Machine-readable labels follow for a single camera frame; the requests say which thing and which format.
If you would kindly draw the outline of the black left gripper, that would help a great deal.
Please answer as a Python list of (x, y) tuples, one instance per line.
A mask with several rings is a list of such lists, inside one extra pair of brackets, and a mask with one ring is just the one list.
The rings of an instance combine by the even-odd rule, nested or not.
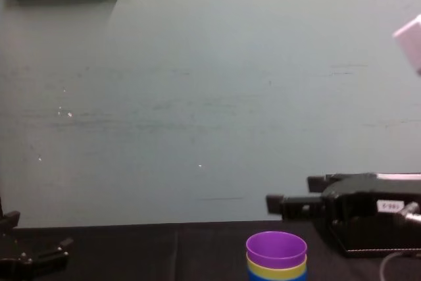
[[(18, 226), (19, 211), (1, 211), (1, 237)], [(1, 259), (1, 280), (33, 280), (34, 273), (52, 273), (64, 270), (69, 261), (69, 251), (74, 243), (66, 238), (57, 245), (41, 251), (23, 251), (18, 259)]]

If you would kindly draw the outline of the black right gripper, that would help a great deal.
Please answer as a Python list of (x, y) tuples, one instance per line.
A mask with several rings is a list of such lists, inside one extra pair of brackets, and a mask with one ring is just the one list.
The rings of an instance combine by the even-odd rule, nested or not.
[[(348, 222), (388, 216), (399, 226), (420, 224), (420, 174), (325, 174), (307, 177), (310, 193), (321, 193), (329, 210)], [(320, 197), (267, 195), (270, 215), (283, 220), (312, 220), (326, 216)]]

